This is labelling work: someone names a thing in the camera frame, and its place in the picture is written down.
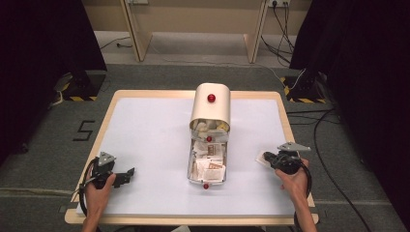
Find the gray carpet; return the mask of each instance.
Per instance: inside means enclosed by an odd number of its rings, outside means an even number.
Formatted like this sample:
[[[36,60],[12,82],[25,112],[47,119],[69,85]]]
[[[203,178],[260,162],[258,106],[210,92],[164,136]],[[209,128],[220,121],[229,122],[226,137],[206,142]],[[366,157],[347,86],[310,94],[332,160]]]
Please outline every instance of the gray carpet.
[[[279,76],[295,74],[286,69],[276,71]],[[279,92],[289,112],[296,141],[313,150],[316,119],[323,112],[290,112],[334,107],[329,100],[324,104],[287,101],[281,83],[266,68],[108,65],[106,79],[96,101],[64,101],[52,107],[34,133],[29,152],[9,156],[2,165],[0,231],[79,231],[80,226],[64,221],[61,206],[71,199],[70,193],[80,178],[115,91],[194,90],[203,82],[223,83],[232,91]],[[73,141],[87,137],[86,133],[77,132],[85,120],[95,121],[83,127],[84,130],[93,131],[89,140]],[[373,173],[361,164],[360,154],[356,152],[354,141],[340,116],[334,111],[326,120],[317,127],[317,148],[337,184],[356,205],[372,231],[406,231]],[[316,152],[301,155],[310,161],[312,194],[320,216],[317,224],[319,231],[365,231],[359,217],[327,176]],[[102,229],[108,232],[116,228],[119,226],[105,226]],[[287,227],[268,227],[268,231],[290,230]]]

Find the black curtain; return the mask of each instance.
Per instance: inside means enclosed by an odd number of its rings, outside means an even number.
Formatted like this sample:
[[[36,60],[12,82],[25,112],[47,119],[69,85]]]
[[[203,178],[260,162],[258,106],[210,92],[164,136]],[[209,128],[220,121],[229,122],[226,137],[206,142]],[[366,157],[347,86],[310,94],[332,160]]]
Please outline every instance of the black curtain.
[[[65,73],[106,70],[80,0],[2,2],[0,163],[42,118]]]
[[[328,75],[359,153],[410,230],[410,2],[338,2],[312,1],[291,68]]]

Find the wall socket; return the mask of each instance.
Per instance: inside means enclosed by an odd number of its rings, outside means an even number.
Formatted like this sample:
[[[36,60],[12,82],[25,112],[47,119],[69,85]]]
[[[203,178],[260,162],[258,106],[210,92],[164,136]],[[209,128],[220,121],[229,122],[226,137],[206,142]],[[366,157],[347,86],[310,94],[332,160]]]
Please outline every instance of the wall socket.
[[[268,6],[274,7],[275,0],[269,0]],[[290,0],[276,0],[277,1],[277,8],[284,8],[284,3],[287,3],[287,6],[290,6]]]

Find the red knob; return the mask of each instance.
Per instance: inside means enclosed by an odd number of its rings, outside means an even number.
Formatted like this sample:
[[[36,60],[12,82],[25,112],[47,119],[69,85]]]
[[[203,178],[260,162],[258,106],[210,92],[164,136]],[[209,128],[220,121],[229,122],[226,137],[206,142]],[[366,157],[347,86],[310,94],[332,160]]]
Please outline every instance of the red knob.
[[[215,95],[210,94],[208,95],[208,102],[212,103],[217,99],[217,97],[215,97]]]

